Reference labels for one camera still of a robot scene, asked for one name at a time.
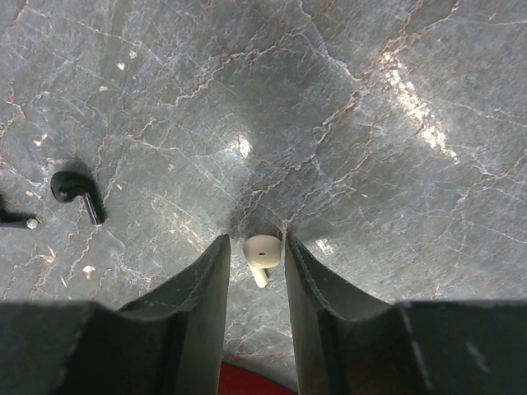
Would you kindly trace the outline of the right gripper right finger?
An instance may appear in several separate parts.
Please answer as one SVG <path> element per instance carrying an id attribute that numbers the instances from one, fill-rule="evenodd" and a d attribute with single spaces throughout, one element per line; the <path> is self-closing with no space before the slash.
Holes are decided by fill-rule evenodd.
<path id="1" fill-rule="evenodd" d="M 296 237 L 284 246 L 300 393 L 525 393 L 524 301 L 389 304 L 328 269 Z"/>

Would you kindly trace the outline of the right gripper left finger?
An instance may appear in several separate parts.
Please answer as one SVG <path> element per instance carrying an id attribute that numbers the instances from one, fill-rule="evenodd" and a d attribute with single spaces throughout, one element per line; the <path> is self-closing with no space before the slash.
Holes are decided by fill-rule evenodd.
<path id="1" fill-rule="evenodd" d="M 3 304 L 2 393 L 216 393 L 230 260 L 221 235 L 118 310 L 87 300 Z"/>

